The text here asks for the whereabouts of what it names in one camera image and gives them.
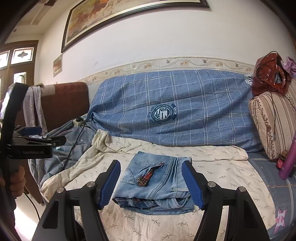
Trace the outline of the person's left hand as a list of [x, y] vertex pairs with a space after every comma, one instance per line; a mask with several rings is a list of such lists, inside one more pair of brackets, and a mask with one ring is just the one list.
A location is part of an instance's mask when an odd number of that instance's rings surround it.
[[13, 197], [20, 197], [25, 188], [25, 170], [22, 166], [19, 166], [18, 172], [11, 174], [10, 176], [10, 191]]

